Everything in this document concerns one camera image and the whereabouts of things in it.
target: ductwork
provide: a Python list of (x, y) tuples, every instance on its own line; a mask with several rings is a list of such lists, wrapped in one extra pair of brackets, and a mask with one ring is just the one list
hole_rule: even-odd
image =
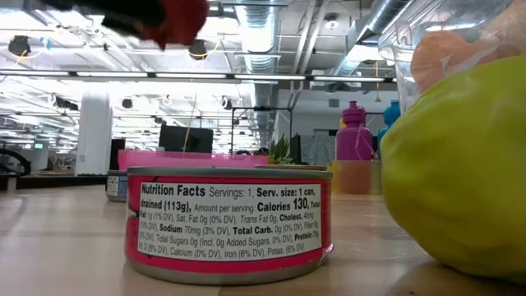
[[(382, 34), (385, 29), (407, 8), (413, 0), (376, 0), (371, 8), (371, 13), (366, 17), (353, 21), (348, 30), (347, 56), (331, 72), (334, 76), (351, 76), (361, 62), (365, 59), (356, 54), (355, 47), (365, 46), (377, 51), (377, 44), (368, 43), (367, 40), (375, 35)], [(328, 85), (327, 90), (335, 91), (338, 84)]]
[[(277, 47), (279, 8), (269, 6), (237, 6), (236, 13), (241, 24), (242, 49), (248, 53), (273, 53)], [(270, 56), (246, 56), (245, 64), (249, 73), (272, 73), (276, 58)], [(274, 84), (254, 83), (251, 86), (254, 106), (275, 107), (278, 103), (278, 87)], [(262, 145), (270, 139), (269, 114), (256, 113), (256, 125), (260, 131)]]

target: can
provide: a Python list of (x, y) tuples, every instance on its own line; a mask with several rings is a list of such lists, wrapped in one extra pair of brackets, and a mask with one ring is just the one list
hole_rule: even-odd
[(106, 180), (106, 196), (109, 201), (126, 202), (128, 176), (125, 171), (109, 171)]
[(136, 271), (184, 284), (262, 284), (332, 252), (332, 173), (129, 168), (125, 253)]

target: nutrition facts label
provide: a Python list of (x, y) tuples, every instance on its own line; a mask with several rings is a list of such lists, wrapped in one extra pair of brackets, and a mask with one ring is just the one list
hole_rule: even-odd
[(138, 251), (255, 261), (321, 248), (321, 185), (142, 183)]

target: table surface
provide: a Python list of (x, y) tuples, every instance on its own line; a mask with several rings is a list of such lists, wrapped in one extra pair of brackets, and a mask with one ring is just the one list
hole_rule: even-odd
[(201, 287), (154, 280), (125, 264), (125, 207), (107, 202), (104, 187), (19, 191), (0, 196), (0, 294), (526, 295), (434, 262), (381, 197), (335, 196), (332, 211), (335, 251), (317, 271), (275, 284)]

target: computer monitor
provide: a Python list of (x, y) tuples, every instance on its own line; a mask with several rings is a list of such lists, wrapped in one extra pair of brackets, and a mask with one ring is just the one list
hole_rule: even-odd
[(206, 128), (190, 128), (188, 134), (187, 148), (184, 142), (187, 136), (187, 127), (174, 127), (163, 125), (159, 135), (159, 147), (165, 151), (186, 151), (212, 153), (214, 131)]

